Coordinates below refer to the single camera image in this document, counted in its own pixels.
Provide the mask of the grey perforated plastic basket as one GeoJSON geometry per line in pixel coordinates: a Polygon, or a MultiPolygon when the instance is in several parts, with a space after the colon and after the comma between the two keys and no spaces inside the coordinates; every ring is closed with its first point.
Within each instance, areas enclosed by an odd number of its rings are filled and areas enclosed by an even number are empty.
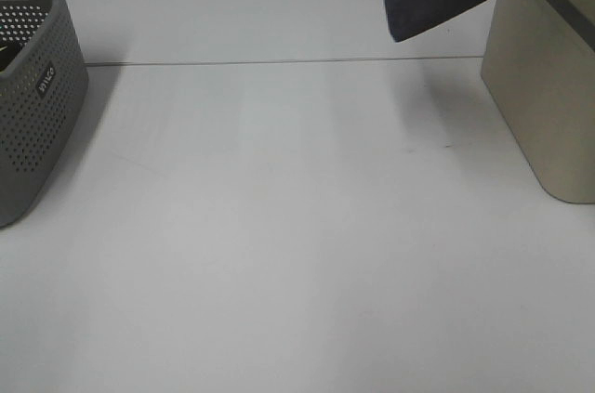
{"type": "Polygon", "coordinates": [[[66,0],[1,1],[1,224],[30,210],[88,90],[66,0]]]}

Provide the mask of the beige plastic basket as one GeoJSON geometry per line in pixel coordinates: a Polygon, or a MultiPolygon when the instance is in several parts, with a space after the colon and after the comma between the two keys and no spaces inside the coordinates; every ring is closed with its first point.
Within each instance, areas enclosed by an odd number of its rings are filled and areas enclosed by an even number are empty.
{"type": "Polygon", "coordinates": [[[594,202],[594,0],[496,0],[481,77],[539,184],[594,202]]]}

